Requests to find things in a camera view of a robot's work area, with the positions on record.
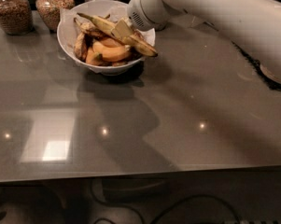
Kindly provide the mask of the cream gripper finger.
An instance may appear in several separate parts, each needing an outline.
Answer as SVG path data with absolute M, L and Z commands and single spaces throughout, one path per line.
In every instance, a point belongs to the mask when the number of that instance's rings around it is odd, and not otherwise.
M 126 20 L 120 19 L 115 23 L 115 27 L 111 30 L 111 34 L 117 39 L 122 39 L 124 37 L 133 34 L 133 29 Z

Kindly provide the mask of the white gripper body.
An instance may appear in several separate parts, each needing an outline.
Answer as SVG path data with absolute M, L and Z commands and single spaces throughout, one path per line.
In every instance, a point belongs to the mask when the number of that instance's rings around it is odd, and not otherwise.
M 131 0 L 127 6 L 127 14 L 140 31 L 160 31 L 170 19 L 162 0 Z

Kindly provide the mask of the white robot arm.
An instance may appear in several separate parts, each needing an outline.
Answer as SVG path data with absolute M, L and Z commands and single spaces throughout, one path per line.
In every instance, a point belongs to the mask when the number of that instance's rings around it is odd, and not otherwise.
M 127 16 L 141 31 L 160 29 L 174 16 L 208 21 L 281 83 L 281 3 L 275 0 L 131 0 Z

